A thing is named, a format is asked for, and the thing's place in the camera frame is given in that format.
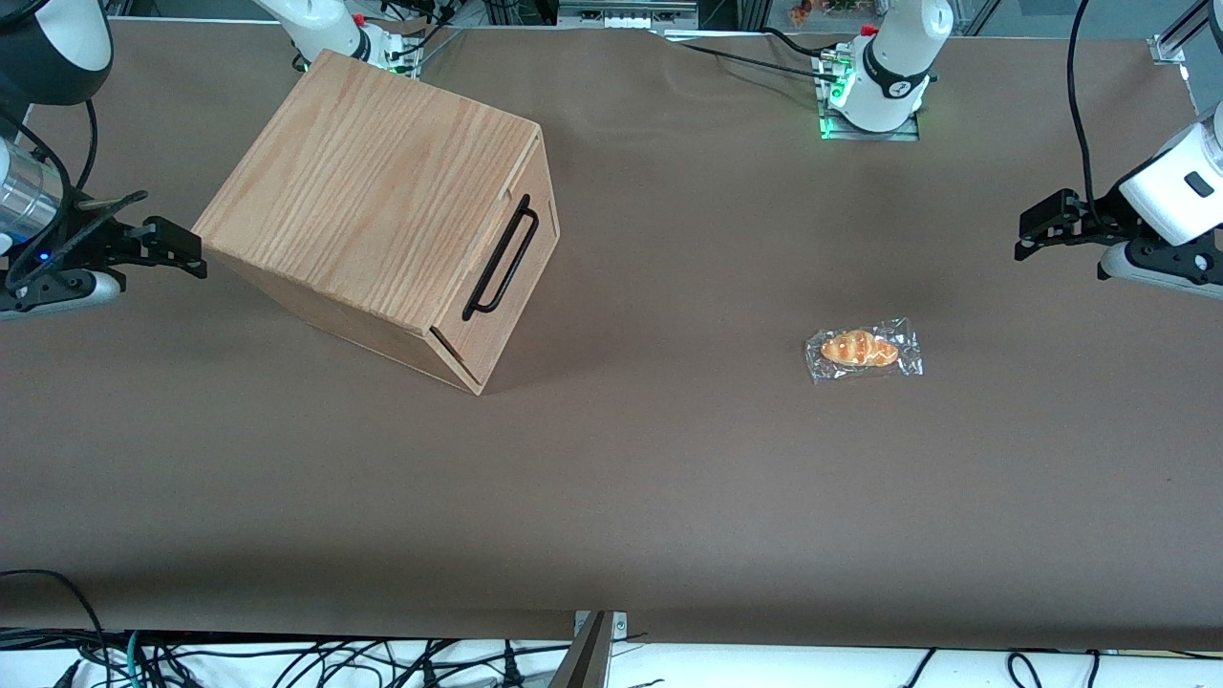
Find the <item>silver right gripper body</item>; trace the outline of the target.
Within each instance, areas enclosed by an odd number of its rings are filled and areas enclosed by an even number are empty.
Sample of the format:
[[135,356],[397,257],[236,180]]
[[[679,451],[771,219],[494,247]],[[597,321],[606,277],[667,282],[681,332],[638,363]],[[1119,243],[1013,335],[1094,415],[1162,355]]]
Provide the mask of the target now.
[[64,197],[57,169],[11,141],[1,148],[1,254],[53,225]]

